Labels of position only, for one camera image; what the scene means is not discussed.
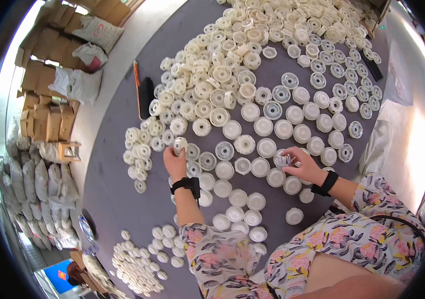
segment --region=hand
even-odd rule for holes
[[[282,156],[289,154],[292,159],[292,165],[300,162],[299,167],[286,166],[282,167],[282,171],[293,176],[298,176],[304,181],[311,182],[319,187],[327,177],[327,171],[320,169],[311,156],[302,151],[299,147],[289,147],[281,153]]]
[[[182,148],[179,157],[174,154],[173,147],[167,147],[164,150],[164,166],[169,175],[173,178],[173,183],[186,176],[186,149]]]

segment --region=table surface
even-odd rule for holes
[[[159,69],[162,59],[164,57],[174,57],[176,52],[182,50],[190,39],[203,32],[205,25],[214,23],[217,18],[221,17],[226,8],[228,6],[217,4],[216,0],[187,1],[163,24],[138,55],[140,79],[142,80],[148,76],[155,84],[159,84],[160,76],[163,73]],[[287,55],[286,49],[281,43],[269,43],[268,45],[275,47],[278,54],[270,60],[261,55],[261,66],[253,71],[257,77],[256,87],[265,86],[272,90],[276,85],[281,84],[283,73],[292,72],[298,76],[299,85],[305,87],[312,98],[317,90],[309,83],[311,69],[303,69],[298,65],[296,59],[292,59]],[[369,77],[374,84],[383,90],[389,60],[385,32],[379,30],[375,40],[372,41],[372,45],[373,51],[376,51],[382,58],[379,69],[384,78],[376,82],[371,75]],[[345,45],[337,44],[335,46],[336,49],[342,50],[346,56],[348,55],[348,48]],[[335,83],[343,84],[346,79],[344,77],[341,79],[333,77],[329,67],[327,67],[324,75],[327,79],[327,85],[322,91],[332,97],[333,85]],[[296,105],[296,103],[291,99],[288,103],[282,105],[283,115],[281,119],[285,118],[284,112],[290,105]],[[254,132],[253,123],[248,123],[242,119],[240,107],[240,105],[237,105],[234,110],[230,111],[231,119],[239,121],[242,126],[242,134],[253,136],[257,143],[262,137],[259,137]],[[327,109],[321,109],[321,113],[332,116]],[[351,138],[347,129],[343,131],[345,143],[349,143],[353,147],[354,157],[349,163],[337,160],[332,166],[340,176],[351,178],[374,127],[378,111],[373,113],[370,120],[364,120],[360,117],[359,112],[351,113],[345,108],[342,114],[347,119],[347,125],[351,121],[359,121],[364,128],[363,136],[360,139]],[[125,131],[129,127],[139,127],[140,122],[138,119],[135,78],[133,73],[129,71],[119,85],[102,120],[91,154],[84,188],[83,213],[96,227],[96,243],[100,248],[97,257],[107,271],[115,270],[111,263],[111,258],[113,256],[113,246],[122,241],[121,230],[126,229],[131,233],[131,239],[137,247],[147,247],[153,238],[151,235],[153,227],[174,224],[173,216],[176,213],[176,207],[170,200],[169,175],[162,161],[162,153],[153,152],[151,155],[153,168],[148,174],[145,193],[138,194],[136,192],[134,182],[127,174],[128,165],[123,161]],[[328,133],[318,131],[315,121],[304,120],[303,123],[309,126],[312,136],[321,137],[327,146]],[[221,128],[216,127],[212,128],[207,137],[198,137],[193,133],[191,123],[189,123],[184,137],[188,142],[195,143],[200,147],[202,152],[214,152],[214,148],[219,141],[227,140],[223,136]],[[274,133],[268,137],[276,142],[278,149],[292,146],[305,147],[305,145],[297,144],[293,138],[280,140]],[[234,163],[240,156],[236,152],[231,162]],[[257,151],[254,151],[245,157],[252,161],[258,156]],[[321,167],[324,167],[318,157],[314,157],[314,159]],[[274,167],[272,159],[268,160],[271,163],[271,167]],[[287,195],[283,188],[273,188],[266,182],[266,178],[258,178],[251,173],[245,176],[235,173],[229,182],[232,184],[233,189],[243,189],[247,194],[259,192],[266,197],[266,207],[261,211],[263,216],[261,225],[268,231],[268,238],[264,242],[268,254],[271,254],[277,246],[288,242],[295,234],[316,222],[333,200],[316,195],[311,203],[303,204],[299,201],[298,195]],[[224,213],[230,206],[228,199],[219,198],[214,193],[213,196],[212,205],[207,208],[201,208],[204,218],[210,225],[214,215]],[[285,213],[292,207],[300,208],[304,212],[304,220],[295,226],[291,226],[285,221]],[[83,244],[88,243],[84,236],[80,237]],[[165,252],[172,256],[170,249],[165,248]],[[156,256],[152,256],[151,259],[157,261]],[[263,268],[266,260],[267,256],[264,256],[257,269]],[[152,298],[186,299],[198,297],[195,277],[191,275],[187,266],[176,269],[171,264],[159,264],[162,270],[169,275],[169,278],[166,281],[162,281],[165,290],[159,294],[153,293]],[[117,277],[111,277],[111,279],[127,296],[133,297],[131,290],[128,289],[126,284]]]

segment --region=person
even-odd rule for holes
[[[286,149],[282,170],[321,187],[329,173],[298,147]],[[184,149],[172,147],[164,163],[173,182],[186,177]],[[327,211],[315,224],[279,246],[264,269],[265,282],[250,279],[261,257],[239,231],[206,225],[189,189],[175,190],[180,235],[189,266],[206,299],[396,298],[420,267],[425,229],[383,176],[353,183],[337,178],[328,193],[352,212]]]

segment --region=floral sleeve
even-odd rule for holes
[[[367,217],[388,215],[406,220],[420,229],[425,236],[425,228],[420,220],[398,199],[395,191],[382,175],[369,174],[360,181],[352,199],[352,209]],[[403,235],[413,235],[414,239],[418,238],[409,226],[401,222],[389,219],[380,222]],[[418,245],[423,248],[421,242],[420,239],[417,240]]]
[[[223,232],[205,224],[180,229],[189,267],[205,299],[272,299],[265,283],[249,279],[260,259],[238,231]]]

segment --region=blue sign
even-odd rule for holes
[[[66,267],[69,264],[71,264],[71,260],[66,260],[43,270],[59,294],[63,294],[74,288],[68,282],[68,275],[66,274]]]

